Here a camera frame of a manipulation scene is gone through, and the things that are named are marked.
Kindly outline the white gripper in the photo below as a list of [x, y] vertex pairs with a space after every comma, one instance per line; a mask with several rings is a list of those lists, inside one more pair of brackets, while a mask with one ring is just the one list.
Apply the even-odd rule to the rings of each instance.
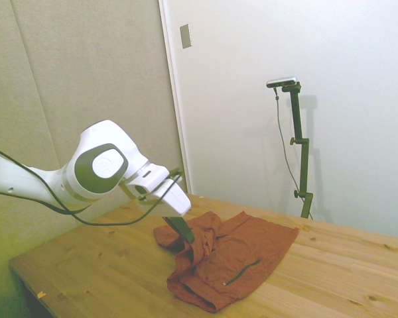
[[141, 201], [141, 209], [149, 216], [163, 217], [167, 225], [186, 242], [195, 241], [194, 234], [182, 218], [191, 208], [191, 202], [174, 180], [165, 180]]

